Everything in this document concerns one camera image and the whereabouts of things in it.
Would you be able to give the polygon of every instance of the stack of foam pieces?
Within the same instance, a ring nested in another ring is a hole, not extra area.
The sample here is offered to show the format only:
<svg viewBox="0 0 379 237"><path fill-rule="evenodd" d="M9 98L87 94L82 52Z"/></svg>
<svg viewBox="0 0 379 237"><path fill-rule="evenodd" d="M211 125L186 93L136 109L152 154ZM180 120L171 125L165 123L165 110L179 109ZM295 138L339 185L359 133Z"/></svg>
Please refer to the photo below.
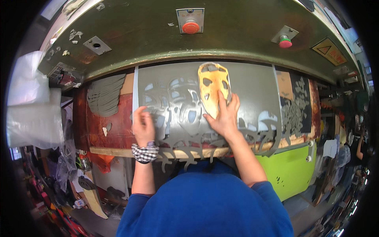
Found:
<svg viewBox="0 0 379 237"><path fill-rule="evenodd" d="M124 80L125 74L122 74L93 82L87 93L88 107L91 112L101 117L116 114Z"/></svg>

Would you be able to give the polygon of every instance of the blue shirt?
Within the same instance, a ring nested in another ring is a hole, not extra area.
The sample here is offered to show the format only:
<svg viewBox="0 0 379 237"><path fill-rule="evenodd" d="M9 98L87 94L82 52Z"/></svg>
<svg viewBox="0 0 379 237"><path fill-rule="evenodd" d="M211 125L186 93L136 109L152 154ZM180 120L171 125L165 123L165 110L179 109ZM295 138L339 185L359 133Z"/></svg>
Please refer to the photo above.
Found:
<svg viewBox="0 0 379 237"><path fill-rule="evenodd" d="M270 182L249 188L232 174L183 173L152 197L133 194L116 236L293 236Z"/></svg>

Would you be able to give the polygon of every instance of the warning label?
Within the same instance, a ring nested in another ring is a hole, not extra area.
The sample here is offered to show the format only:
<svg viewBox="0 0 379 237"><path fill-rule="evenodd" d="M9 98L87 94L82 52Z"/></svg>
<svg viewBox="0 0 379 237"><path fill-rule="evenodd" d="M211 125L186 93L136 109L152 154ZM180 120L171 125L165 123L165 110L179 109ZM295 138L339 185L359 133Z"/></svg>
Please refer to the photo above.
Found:
<svg viewBox="0 0 379 237"><path fill-rule="evenodd" d="M328 59L335 66L341 65L342 63L348 61L329 38L323 39L320 43L313 46L312 49L324 58Z"/></svg>

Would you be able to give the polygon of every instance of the red push button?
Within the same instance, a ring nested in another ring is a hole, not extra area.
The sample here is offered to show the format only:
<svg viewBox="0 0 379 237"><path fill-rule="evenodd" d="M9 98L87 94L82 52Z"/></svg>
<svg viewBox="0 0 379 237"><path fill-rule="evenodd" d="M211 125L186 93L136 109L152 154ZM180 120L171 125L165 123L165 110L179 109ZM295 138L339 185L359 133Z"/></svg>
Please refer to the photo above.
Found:
<svg viewBox="0 0 379 237"><path fill-rule="evenodd" d="M183 25L182 30L187 34L194 34L200 29L199 25L196 22L187 22Z"/></svg>
<svg viewBox="0 0 379 237"><path fill-rule="evenodd" d="M281 42L279 42L279 47L286 49L292 46L292 42L289 39L283 39Z"/></svg>

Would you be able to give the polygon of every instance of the hand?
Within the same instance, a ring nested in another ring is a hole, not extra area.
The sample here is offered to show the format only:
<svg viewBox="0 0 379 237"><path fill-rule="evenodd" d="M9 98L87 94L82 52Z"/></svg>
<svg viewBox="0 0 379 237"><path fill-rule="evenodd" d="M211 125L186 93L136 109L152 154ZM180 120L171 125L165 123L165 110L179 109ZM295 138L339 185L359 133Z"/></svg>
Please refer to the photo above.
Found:
<svg viewBox="0 0 379 237"><path fill-rule="evenodd" d="M146 106L141 106L133 113L133 132L139 147L146 147L155 138L155 128L149 112L144 112Z"/></svg>
<svg viewBox="0 0 379 237"><path fill-rule="evenodd" d="M220 113L214 119L208 114L203 114L210 126L225 139L231 139L239 133L237 128L237 112L240 108L240 99L237 94L232 93L232 101L226 106L224 95L218 91Z"/></svg>

